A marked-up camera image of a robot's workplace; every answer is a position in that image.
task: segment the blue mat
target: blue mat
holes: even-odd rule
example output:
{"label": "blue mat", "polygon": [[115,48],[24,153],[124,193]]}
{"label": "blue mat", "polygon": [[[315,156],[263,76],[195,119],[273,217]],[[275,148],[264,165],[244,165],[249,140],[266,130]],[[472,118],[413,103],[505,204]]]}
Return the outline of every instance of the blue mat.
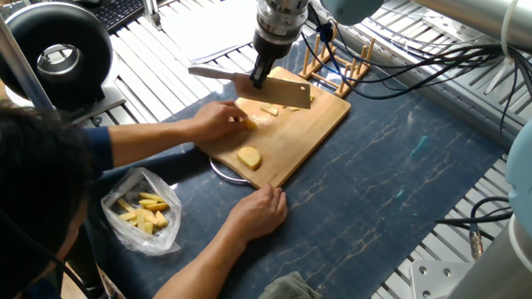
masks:
{"label": "blue mat", "polygon": [[[304,45],[294,45],[278,65],[298,73],[303,56]],[[367,76],[377,78],[375,71]],[[378,84],[358,88],[373,95],[390,92]],[[236,99],[233,87],[167,121],[189,118],[204,103],[227,99]],[[283,186],[286,223],[249,244],[221,298],[257,298],[270,282],[293,271],[326,298],[370,297],[434,228],[434,220],[443,218],[503,153],[416,93],[393,100],[350,93],[347,100],[350,114]],[[238,200],[253,191],[218,178],[192,145],[135,166],[140,165],[169,184],[178,183],[184,212],[176,242],[182,249],[158,258],[125,250],[101,227],[95,201],[90,231],[97,260],[130,299],[155,295],[208,244]],[[93,196],[103,196],[125,171],[106,174]]]}

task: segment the cleaver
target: cleaver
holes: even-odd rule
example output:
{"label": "cleaver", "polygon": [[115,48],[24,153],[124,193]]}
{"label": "cleaver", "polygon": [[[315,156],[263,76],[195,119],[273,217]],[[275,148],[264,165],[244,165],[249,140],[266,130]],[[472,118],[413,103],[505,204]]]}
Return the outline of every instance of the cleaver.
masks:
{"label": "cleaver", "polygon": [[257,89],[253,86],[249,75],[216,66],[189,66],[189,73],[213,79],[231,80],[234,82],[236,94],[245,99],[310,109],[310,85],[308,83],[268,77],[263,83],[263,88]]}

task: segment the hand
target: hand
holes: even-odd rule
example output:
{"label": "hand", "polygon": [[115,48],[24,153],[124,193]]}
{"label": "hand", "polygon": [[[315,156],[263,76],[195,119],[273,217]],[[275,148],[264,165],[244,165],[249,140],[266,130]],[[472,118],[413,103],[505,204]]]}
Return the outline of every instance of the hand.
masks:
{"label": "hand", "polygon": [[245,118],[248,116],[232,100],[209,103],[189,120],[191,139],[193,142],[203,142],[246,130],[246,124],[239,122]]}
{"label": "hand", "polygon": [[238,240],[247,243],[274,231],[284,222],[287,213],[286,193],[281,188],[273,189],[266,184],[240,200],[224,226]]}

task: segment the black cable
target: black cable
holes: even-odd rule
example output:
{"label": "black cable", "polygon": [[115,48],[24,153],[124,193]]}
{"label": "black cable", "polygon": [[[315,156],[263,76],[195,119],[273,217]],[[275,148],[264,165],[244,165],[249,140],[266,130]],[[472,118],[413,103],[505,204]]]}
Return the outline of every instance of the black cable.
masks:
{"label": "black cable", "polygon": [[[391,98],[394,98],[394,97],[397,97],[397,96],[402,96],[402,95],[405,95],[406,93],[410,92],[410,91],[414,91],[415,89],[418,89],[418,88],[421,88],[423,85],[425,85],[427,82],[429,81],[432,81],[433,79],[435,79],[436,77],[440,76],[441,74],[449,71],[451,68],[457,66],[458,64],[462,63],[463,61],[469,59],[469,58],[472,58],[472,57],[475,57],[475,56],[480,56],[480,55],[485,55],[485,54],[489,54],[488,51],[489,49],[483,49],[483,50],[479,50],[478,52],[474,53],[474,54],[469,54],[467,56],[463,56],[462,58],[460,59],[457,59],[455,60],[452,64],[450,64],[449,66],[446,66],[444,68],[442,68],[440,71],[438,71],[437,73],[427,77],[425,80],[415,84],[414,86],[411,86],[407,89],[405,89],[404,91],[400,91],[396,94],[391,94],[391,95],[387,95],[387,96],[370,96],[370,95],[367,95],[367,94],[364,94],[360,91],[357,91],[354,89],[354,87],[349,84],[347,82],[347,80],[350,80],[350,81],[356,81],[356,82],[359,82],[359,83],[378,83],[378,82],[382,82],[382,80],[374,80],[374,81],[359,81],[359,80],[356,80],[354,78],[347,78],[345,77],[340,71],[339,71],[339,66],[337,66],[337,63],[336,63],[336,60],[334,59],[334,55],[331,55],[331,61],[333,64],[335,64],[335,67],[337,68],[336,71],[334,71],[333,69],[331,69],[330,67],[326,66],[323,61],[321,61],[318,56],[316,55],[316,53],[314,53],[313,49],[310,47],[310,44],[308,43],[308,40],[307,38],[302,35],[303,37],[303,41],[305,42],[308,50],[310,51],[310,53],[313,55],[313,58],[318,61],[324,68],[330,70],[331,72],[339,75],[342,80],[351,88],[351,90],[353,90],[355,93],[357,93],[358,95],[360,96],[364,96],[368,99],[371,99],[371,100],[388,100],[388,99],[391,99]],[[403,70],[403,71],[399,71],[397,74],[394,74],[392,76],[389,76],[389,77],[394,77],[394,76],[398,76],[406,71],[409,71],[409,70]]]}
{"label": "black cable", "polygon": [[484,217],[488,217],[488,216],[493,215],[494,213],[498,213],[498,212],[506,211],[506,210],[509,210],[509,209],[512,209],[512,207],[498,208],[498,209],[496,209],[496,210],[493,210],[493,211],[487,213],[486,215],[484,215]]}
{"label": "black cable", "polygon": [[509,200],[506,198],[506,197],[502,197],[502,196],[491,196],[489,198],[485,198],[485,199],[482,199],[480,200],[478,203],[475,203],[475,205],[473,206],[473,209],[471,210],[471,218],[476,218],[476,211],[485,203],[491,203],[491,202],[494,202],[494,201],[499,201],[499,202],[503,202],[503,203],[508,203]]}
{"label": "black cable", "polygon": [[515,93],[515,87],[517,86],[517,71],[518,68],[514,67],[514,83],[512,85],[512,90],[510,91],[510,96],[508,97],[508,101],[506,102],[505,109],[502,111],[502,116],[500,117],[500,135],[502,136],[502,129],[505,124],[505,117],[506,117],[506,111],[508,111],[508,107],[510,107],[510,102],[512,101],[512,97]]}
{"label": "black cable", "polygon": [[[454,226],[456,228],[464,228],[464,229],[470,230],[470,226],[466,225],[466,224],[463,224],[463,223],[446,223],[446,224]],[[495,240],[495,238],[492,235],[486,233],[483,230],[480,230],[480,235],[482,235],[482,237],[484,237],[484,238],[487,238],[488,240],[491,240],[491,241]]]}
{"label": "black cable", "polygon": [[31,248],[35,249],[37,252],[39,252],[41,255],[43,255],[45,258],[51,260],[53,263],[56,264],[56,266],[64,271],[73,281],[76,283],[77,287],[80,288],[80,290],[83,292],[83,294],[88,299],[94,299],[92,294],[83,286],[83,283],[80,282],[79,279],[77,279],[76,274],[74,274],[66,265],[64,262],[60,261],[55,254],[49,252],[46,248],[44,248],[41,244],[39,244],[37,241],[33,240],[32,237],[28,236],[23,230],[21,230],[1,209],[0,209],[0,222],[6,224],[6,226],[11,229],[15,233],[15,235],[23,241],[25,244],[29,245]]}
{"label": "black cable", "polygon": [[449,223],[489,223],[500,220],[506,220],[512,217],[513,213],[504,213],[496,216],[479,217],[479,218],[463,218],[463,219],[441,219],[436,220],[436,223],[449,224]]}
{"label": "black cable", "polygon": [[[349,51],[349,49],[347,48],[347,44],[345,42],[345,40],[343,39],[343,35],[342,33],[340,32],[338,26],[336,25],[335,23],[335,26],[337,28],[337,32],[338,32],[338,36],[340,37],[340,40],[342,41],[343,43],[343,46],[345,48],[345,52],[351,56],[352,58],[356,59],[357,61],[364,61],[366,63],[370,63],[374,66],[378,66],[378,67],[381,67],[381,68],[390,68],[390,69],[403,69],[403,68],[409,68],[409,69],[412,69],[412,68],[415,68],[415,67],[419,67],[419,66],[424,66],[424,64],[422,64],[423,61],[430,61],[430,60],[435,60],[437,58],[442,58],[442,57],[445,57],[447,55],[450,55],[450,54],[453,54],[453,53],[457,53],[457,52],[460,52],[460,51],[470,51],[470,50],[478,50],[478,49],[482,49],[482,48],[489,48],[491,51],[492,51],[492,54],[496,54],[496,57],[498,56],[501,56],[503,53],[502,53],[502,49],[500,49],[499,46],[495,46],[494,45],[474,45],[474,46],[468,46],[468,47],[461,47],[461,48],[457,48],[457,49],[454,49],[454,50],[450,50],[450,51],[446,51],[446,52],[443,52],[441,54],[431,54],[429,52],[425,52],[425,51],[422,51],[422,50],[417,50],[416,48],[412,48],[412,50],[415,50],[415,51],[419,51],[419,52],[422,52],[423,54],[429,56],[429,58],[426,58],[426,57],[423,57],[423,56],[417,56],[417,58],[419,58],[420,60],[423,60],[422,62],[418,62],[416,64],[409,64],[409,65],[404,65],[404,66],[387,66],[387,65],[381,65],[381,64],[377,64],[377,63],[374,63],[374,62],[371,62],[371,61],[368,61],[366,59],[362,59],[361,57],[359,56],[355,56],[351,53],[351,51]],[[371,30],[372,32],[374,32],[376,35],[378,35],[380,38],[384,39],[385,41],[391,43],[391,44],[394,44],[396,45],[398,48],[402,49],[402,50],[405,50],[403,47],[399,47],[400,45],[397,44],[396,42],[394,42],[392,39],[390,38],[387,38],[387,37],[384,37],[383,35],[381,35],[380,33],[378,32],[375,32],[374,30],[372,30],[371,28],[368,28],[369,30]],[[450,62],[453,60],[453,58],[447,58],[445,61],[442,61],[442,62],[435,62],[434,64],[446,64],[447,62]]]}

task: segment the blue sleeve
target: blue sleeve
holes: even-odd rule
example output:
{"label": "blue sleeve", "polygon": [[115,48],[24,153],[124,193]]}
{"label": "blue sleeve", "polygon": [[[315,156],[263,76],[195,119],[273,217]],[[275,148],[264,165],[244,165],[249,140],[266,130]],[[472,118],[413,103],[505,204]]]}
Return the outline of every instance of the blue sleeve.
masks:
{"label": "blue sleeve", "polygon": [[95,161],[95,176],[98,178],[105,170],[113,169],[111,137],[106,127],[84,129],[84,131],[89,140],[89,150]]}

